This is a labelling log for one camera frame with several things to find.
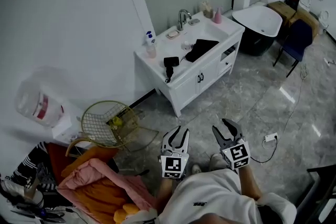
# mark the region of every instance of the electrical outlet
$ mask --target electrical outlet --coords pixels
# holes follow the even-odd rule
[[[278,137],[278,133],[265,135],[265,142],[275,140],[275,137]]]

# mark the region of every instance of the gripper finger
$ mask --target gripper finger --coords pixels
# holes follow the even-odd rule
[[[222,121],[225,124],[225,126],[229,129],[231,135],[234,137],[234,140],[236,138],[240,138],[243,136],[242,128],[240,127],[239,124],[229,119],[222,119]]]
[[[179,133],[180,128],[181,126],[178,126],[163,136],[161,146],[162,149],[172,150],[172,142],[176,135]]]
[[[177,146],[175,148],[175,151],[182,152],[182,153],[186,153],[187,152],[187,150],[188,150],[188,143],[189,143],[189,134],[190,134],[189,129],[185,130],[185,132],[183,134],[183,137],[182,137],[182,140],[181,140],[181,143],[180,143],[179,146]]]
[[[228,143],[232,142],[231,139],[224,138],[219,129],[214,125],[212,126],[212,132],[215,135],[215,138],[220,148],[225,147]]]

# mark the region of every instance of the cabinet door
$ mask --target cabinet door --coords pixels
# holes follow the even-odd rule
[[[190,78],[175,89],[177,99],[180,103],[180,108],[185,107],[198,96],[200,80],[200,74],[198,72],[194,73]]]
[[[219,63],[220,56],[212,60],[211,62],[207,63],[201,69],[201,85],[200,85],[200,93],[205,91],[207,88],[210,87],[212,83],[214,83],[218,78],[218,63]]]

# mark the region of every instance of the shoe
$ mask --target shoe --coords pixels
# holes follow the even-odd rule
[[[230,169],[230,166],[223,159],[220,153],[216,153],[211,156],[210,164],[209,164],[209,171],[215,171],[215,170],[226,169],[226,168]]]
[[[201,168],[198,164],[194,164],[193,167],[191,167],[191,174],[192,175],[196,175],[196,174],[199,174],[201,172],[202,172],[202,170],[201,170]]]

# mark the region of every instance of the sink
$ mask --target sink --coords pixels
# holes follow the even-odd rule
[[[178,56],[181,61],[181,59],[190,51],[184,50],[181,47],[181,45],[186,41],[188,44],[195,44],[198,39],[207,39],[215,40],[221,43],[228,37],[227,33],[210,24],[210,22],[203,22],[195,26],[188,26],[189,27],[185,25],[184,30],[180,32],[180,35],[172,40],[169,40],[165,34],[163,37],[159,35],[157,40],[163,41],[161,44],[165,43],[165,45],[159,46],[158,44],[157,50],[160,50],[162,54],[166,55],[166,57]],[[175,30],[175,26],[170,28],[167,33],[173,30]]]
[[[193,19],[199,19],[200,22],[196,25],[189,25],[186,23],[183,25],[183,30],[180,31],[180,35],[174,39],[168,39],[166,34],[176,30],[176,26],[169,28],[163,33],[156,36],[156,57],[154,59],[149,58],[145,49],[137,52],[138,56],[154,70],[164,81],[166,78],[166,68],[163,64],[165,57],[177,56],[180,60],[180,65],[174,67],[174,75],[172,77],[172,85],[174,80],[178,80],[182,74],[190,68],[192,65],[197,65],[208,53],[211,53],[219,45],[223,44],[229,37],[240,30],[240,26],[237,27],[237,23],[223,17],[221,24],[216,24],[212,20],[205,18],[202,12],[193,15]],[[208,39],[218,41],[218,44],[209,50],[207,53],[198,58],[195,62],[189,62],[184,59],[185,55],[191,50],[184,50],[182,45],[187,41],[188,44],[195,44],[198,39]]]

